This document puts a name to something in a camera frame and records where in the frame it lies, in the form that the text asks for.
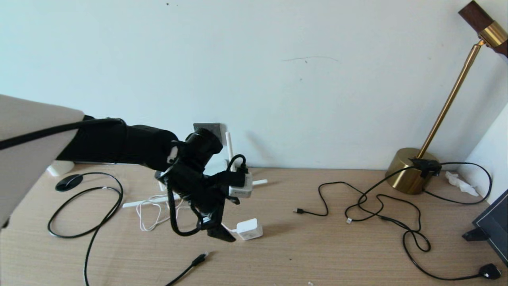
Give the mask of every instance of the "desk surface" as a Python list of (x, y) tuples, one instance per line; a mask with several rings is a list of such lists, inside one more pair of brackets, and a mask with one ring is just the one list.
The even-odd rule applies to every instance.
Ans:
[[(158, 194), (153, 171), (140, 166), (78, 165), (75, 173), (105, 171), (120, 179), (125, 188), (124, 202), (139, 201)], [(440, 281), (421, 273), (402, 248), (403, 230), (377, 218), (346, 224), (344, 209), (355, 203), (358, 193), (345, 185), (323, 189), (330, 207), (328, 217), (298, 215), (296, 207), (323, 212), (317, 186), (323, 182), (346, 181), (361, 190), (383, 178), (383, 171), (320, 169), (252, 169), (255, 179), (268, 179), (241, 205), (227, 203), (224, 223), (256, 217), (264, 236), (251, 241), (226, 243), (209, 238), (205, 232), (184, 238), (171, 231), (169, 222), (153, 232), (142, 232), (135, 209), (121, 209), (99, 231), (94, 242), (88, 277), (91, 285), (156, 285), (168, 283), (205, 250), (210, 257), (195, 268), (179, 285), (507, 285), (507, 270), (487, 243), (468, 243), (461, 235), (471, 230), (471, 222), (487, 204), (462, 206), (429, 195), (406, 195), (380, 185), (369, 196), (366, 207), (379, 207), (375, 193), (408, 199), (422, 210), (423, 233), (432, 250), (423, 253), (408, 239), (415, 259), (431, 273), (458, 277), (477, 273), (480, 266), (496, 264), (503, 277), (496, 281), (477, 278), (467, 281)], [(59, 239), (48, 234), (46, 224), (53, 212), (71, 195), (100, 185), (115, 186), (102, 176), (85, 177), (76, 189), (58, 193), (58, 178), (44, 174), (2, 230), (2, 284), (83, 285), (82, 268), (91, 235)], [(435, 178), (429, 190), (456, 199), (472, 200)], [(97, 224), (116, 200), (112, 191), (86, 194), (61, 212), (55, 229), (62, 234), (80, 233)], [(414, 227), (415, 210), (402, 203), (385, 200), (387, 216), (402, 219)], [(147, 209), (147, 219), (154, 213)], [(362, 214), (351, 212), (351, 216)], [(180, 213), (183, 227), (192, 227)]]

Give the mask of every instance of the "gold lamp stand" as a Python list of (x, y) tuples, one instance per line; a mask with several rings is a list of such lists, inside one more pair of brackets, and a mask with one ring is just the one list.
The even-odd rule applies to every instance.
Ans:
[[(462, 9), (459, 14), (478, 32), (480, 37), (480, 42), (475, 44), (469, 55), (467, 56), (466, 61), (464, 62), (464, 66), (455, 82), (455, 85), (444, 104), (441, 113), (436, 119), (434, 126), (430, 130), (427, 139), (423, 143), (423, 146), (418, 150), (415, 148), (403, 148), (397, 151), (395, 157), (390, 164), (386, 172), (386, 177), (395, 173), (396, 171), (413, 166), (413, 162), (411, 159), (428, 159), (428, 160), (436, 160), (437, 159), (429, 153), (426, 153), (427, 148), (429, 147), (434, 135), (436, 134), (439, 126), (441, 125), (443, 119), (445, 118), (450, 106), (452, 105), (453, 100), (457, 96), (464, 79), (466, 78), (469, 69), (473, 65), (474, 59), (478, 55), (480, 48), (483, 45), (487, 45), (494, 49), (496, 52), (507, 56), (506, 44), (508, 36), (506, 32), (502, 29), (502, 27), (474, 1), (469, 3), (464, 9)], [(418, 194), (423, 191), (425, 186), (429, 183), (432, 173), (428, 173), (426, 176), (421, 176), (422, 171), (417, 168), (411, 168), (397, 173), (396, 175), (387, 179), (387, 182), (396, 190), (401, 191), (407, 194)]]

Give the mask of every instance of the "black mouse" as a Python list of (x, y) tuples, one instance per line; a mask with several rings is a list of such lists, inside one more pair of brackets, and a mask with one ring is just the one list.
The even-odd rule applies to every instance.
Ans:
[(65, 192), (70, 189), (73, 189), (79, 183), (83, 181), (82, 175), (70, 175), (68, 177), (63, 178), (60, 182), (56, 183), (55, 190), (59, 192)]

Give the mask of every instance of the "tissue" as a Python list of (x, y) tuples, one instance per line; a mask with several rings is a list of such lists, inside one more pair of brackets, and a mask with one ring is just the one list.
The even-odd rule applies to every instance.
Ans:
[(470, 195), (478, 196), (476, 190), (471, 187), (468, 183), (459, 179), (458, 174), (452, 174), (450, 172), (446, 172), (444, 176), (448, 179), (448, 182), (456, 187), (458, 187), (461, 191), (468, 193)]

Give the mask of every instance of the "power adapter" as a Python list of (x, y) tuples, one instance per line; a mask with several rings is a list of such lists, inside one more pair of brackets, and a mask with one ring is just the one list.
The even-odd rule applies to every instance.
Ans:
[(252, 174), (245, 174), (245, 184), (243, 187), (229, 186), (229, 196), (248, 198), (252, 194)]
[(237, 233), (243, 240), (263, 236), (263, 227), (258, 224), (257, 218), (239, 222), (236, 224), (235, 230), (228, 230), (232, 233)]

